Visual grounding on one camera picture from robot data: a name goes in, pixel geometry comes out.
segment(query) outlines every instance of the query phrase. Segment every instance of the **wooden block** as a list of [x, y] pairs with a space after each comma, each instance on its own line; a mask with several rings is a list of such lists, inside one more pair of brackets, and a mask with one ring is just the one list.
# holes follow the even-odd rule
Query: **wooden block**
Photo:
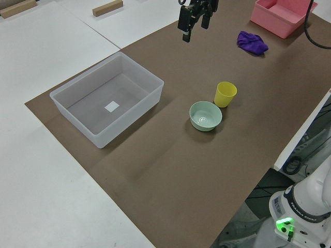
[[25, 0], [21, 3], [0, 10], [0, 15], [3, 18], [8, 18], [15, 14], [21, 13], [27, 9], [31, 9], [35, 6], [37, 6], [36, 0]]
[[102, 14], [106, 14], [106, 13], [113, 11], [115, 9], [118, 9], [120, 7], [123, 7], [123, 1], [115, 0], [115, 1], [112, 1], [111, 3], [105, 4], [98, 8], [93, 9], [92, 12], [95, 17], [98, 17]]

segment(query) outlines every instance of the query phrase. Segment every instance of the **pink plastic basket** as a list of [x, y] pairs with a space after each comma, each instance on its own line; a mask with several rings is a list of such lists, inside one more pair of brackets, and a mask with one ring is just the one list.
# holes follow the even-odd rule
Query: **pink plastic basket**
[[[258, 0], [251, 21], [285, 39], [305, 21], [310, 0]], [[317, 6], [313, 3], [311, 11]]]

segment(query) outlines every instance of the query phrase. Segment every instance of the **black band on robot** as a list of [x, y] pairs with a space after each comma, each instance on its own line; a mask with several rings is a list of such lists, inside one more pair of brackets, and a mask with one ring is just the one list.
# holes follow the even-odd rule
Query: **black band on robot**
[[288, 194], [286, 194], [285, 193], [286, 191], [285, 191], [284, 197], [288, 200], [291, 209], [293, 210], [293, 212], [296, 213], [297, 216], [299, 216], [301, 219], [308, 221], [310, 223], [320, 223], [330, 217], [331, 212], [325, 213], [324, 215], [317, 216], [317, 215], [311, 215], [311, 214], [307, 213], [305, 210], [303, 210], [298, 205], [298, 203], [296, 202], [296, 200], [294, 198], [294, 188], [295, 188], [295, 185], [292, 186], [292, 188], [290, 189]]

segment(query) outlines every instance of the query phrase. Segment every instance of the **brown table mat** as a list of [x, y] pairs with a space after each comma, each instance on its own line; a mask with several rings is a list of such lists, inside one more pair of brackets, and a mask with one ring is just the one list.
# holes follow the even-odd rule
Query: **brown table mat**
[[[330, 51], [302, 30], [283, 40], [251, 23], [253, 4], [220, 1], [190, 43], [174, 23], [123, 49], [164, 88], [159, 104], [104, 149], [58, 112], [49, 97], [58, 86], [26, 103], [156, 248], [208, 248], [330, 89]], [[310, 20], [311, 35], [330, 44], [331, 25]], [[239, 49], [241, 30], [260, 35], [269, 51]], [[199, 132], [189, 108], [213, 101], [220, 81], [238, 94], [220, 126]]]

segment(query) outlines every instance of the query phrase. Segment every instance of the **label on robot base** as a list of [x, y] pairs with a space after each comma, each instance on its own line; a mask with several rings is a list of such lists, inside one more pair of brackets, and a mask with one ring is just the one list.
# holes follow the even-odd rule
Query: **label on robot base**
[[280, 196], [273, 200], [273, 208], [277, 218], [281, 217], [285, 213], [284, 207], [280, 200]]

